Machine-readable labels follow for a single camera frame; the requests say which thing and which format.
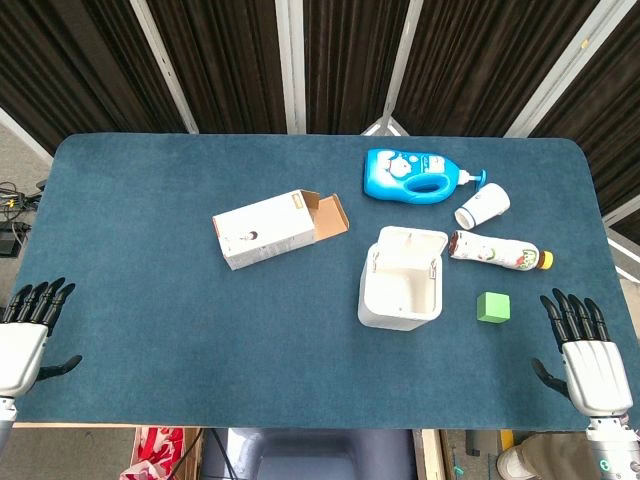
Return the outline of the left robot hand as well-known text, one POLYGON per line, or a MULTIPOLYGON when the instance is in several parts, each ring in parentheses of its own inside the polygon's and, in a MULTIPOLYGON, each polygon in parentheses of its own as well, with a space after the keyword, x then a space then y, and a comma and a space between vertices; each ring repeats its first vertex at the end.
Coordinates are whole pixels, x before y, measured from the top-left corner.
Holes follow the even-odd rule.
POLYGON ((75 289, 61 277, 35 286, 26 284, 10 298, 1 316, 1 397, 25 395, 35 383, 65 375, 82 361, 80 355, 59 365, 41 361, 67 298, 75 289))

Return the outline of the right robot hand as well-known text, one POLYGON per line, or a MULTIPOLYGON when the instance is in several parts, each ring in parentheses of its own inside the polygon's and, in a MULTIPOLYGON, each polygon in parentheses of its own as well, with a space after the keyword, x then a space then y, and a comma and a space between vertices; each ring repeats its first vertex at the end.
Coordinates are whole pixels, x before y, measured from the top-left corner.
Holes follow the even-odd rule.
POLYGON ((587 417, 626 415, 633 406, 631 389, 601 309, 590 298, 581 300, 557 288, 552 294, 542 295, 540 302, 561 354, 565 377, 553 376, 541 360, 534 358, 531 365, 536 376, 587 417))

